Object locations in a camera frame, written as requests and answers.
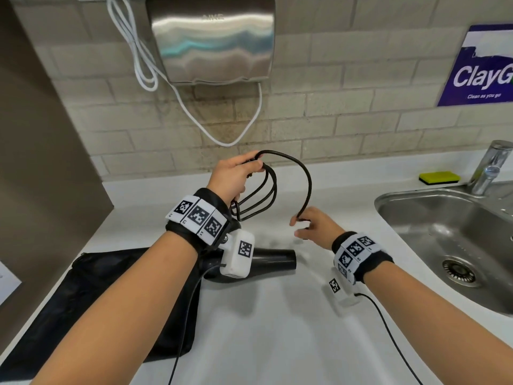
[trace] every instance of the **purple sign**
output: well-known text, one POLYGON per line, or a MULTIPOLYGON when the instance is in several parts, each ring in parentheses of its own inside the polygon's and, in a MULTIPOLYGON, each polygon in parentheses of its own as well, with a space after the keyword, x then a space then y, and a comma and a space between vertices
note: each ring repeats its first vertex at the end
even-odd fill
POLYGON ((513 102, 513 24, 472 25, 439 107, 513 102))

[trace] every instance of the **stainless steel sink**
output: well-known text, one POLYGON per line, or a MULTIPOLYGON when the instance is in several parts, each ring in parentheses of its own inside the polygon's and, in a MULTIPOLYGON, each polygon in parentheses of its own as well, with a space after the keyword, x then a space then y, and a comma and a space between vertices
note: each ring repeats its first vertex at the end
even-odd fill
POLYGON ((447 285, 513 316, 513 182, 485 197, 463 187, 385 194, 375 206, 447 285))

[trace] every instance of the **wrist strap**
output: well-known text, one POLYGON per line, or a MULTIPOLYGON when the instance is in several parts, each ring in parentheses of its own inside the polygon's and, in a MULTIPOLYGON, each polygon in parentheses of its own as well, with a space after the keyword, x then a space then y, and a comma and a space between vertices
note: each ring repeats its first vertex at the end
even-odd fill
POLYGON ((365 283, 365 273, 374 270, 381 262, 394 262, 380 245, 364 233, 343 233, 334 240, 331 249, 335 253, 334 265, 353 285, 356 281, 365 283))
POLYGON ((207 188, 185 196, 166 218, 166 230, 180 235, 198 253, 216 249, 230 225, 228 206, 207 188))

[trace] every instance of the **white cable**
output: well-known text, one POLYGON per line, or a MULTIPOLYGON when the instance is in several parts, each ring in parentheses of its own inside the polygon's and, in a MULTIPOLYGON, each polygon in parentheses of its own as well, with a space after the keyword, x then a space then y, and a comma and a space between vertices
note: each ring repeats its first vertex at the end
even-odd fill
POLYGON ((137 81, 139 81, 139 84, 148 92, 154 92, 158 88, 158 76, 160 75, 167 83, 169 83, 170 87, 174 90, 176 98, 178 99, 178 102, 180 103, 180 106, 184 110, 185 114, 189 117, 190 120, 194 122, 194 124, 196 124, 203 131, 205 135, 208 136, 208 138, 211 141, 223 147, 231 147, 240 142, 240 139, 243 138, 243 136, 248 131, 249 127, 253 125, 258 115, 260 114, 260 110, 262 109, 262 87, 260 86, 260 83, 258 83, 258 109, 256 110, 255 115, 248 123, 246 128, 244 128, 244 131, 242 131, 239 137, 231 143, 223 143, 218 141, 208 133, 208 131, 194 118, 194 116, 191 115, 191 113, 185 107, 182 101, 182 97, 180 97, 180 94, 178 93, 176 87, 172 85, 167 79, 166 75, 158 69, 157 65, 155 64, 155 58, 153 57, 153 55, 151 55, 151 52, 148 50, 148 47, 146 47, 146 45, 138 37, 137 26, 135 24, 135 17, 133 15, 132 8, 130 7, 129 1, 121 1, 123 1, 123 3, 125 4, 128 13, 128 18, 124 15, 123 11, 119 7, 118 0, 107 0, 107 11, 109 12, 112 22, 114 23, 116 28, 118 28, 123 38, 125 38, 126 42, 130 46, 130 51, 132 51, 133 56, 135 77, 137 78, 137 81), (144 71, 141 68, 141 59, 150 71, 151 77, 145 76, 144 71))

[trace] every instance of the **stainless steel hand dryer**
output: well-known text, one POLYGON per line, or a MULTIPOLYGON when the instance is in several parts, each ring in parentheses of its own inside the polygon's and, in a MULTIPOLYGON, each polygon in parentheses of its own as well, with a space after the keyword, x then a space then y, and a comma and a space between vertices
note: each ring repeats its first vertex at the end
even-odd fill
POLYGON ((146 0, 173 84, 228 84, 269 77, 274 0, 146 0))

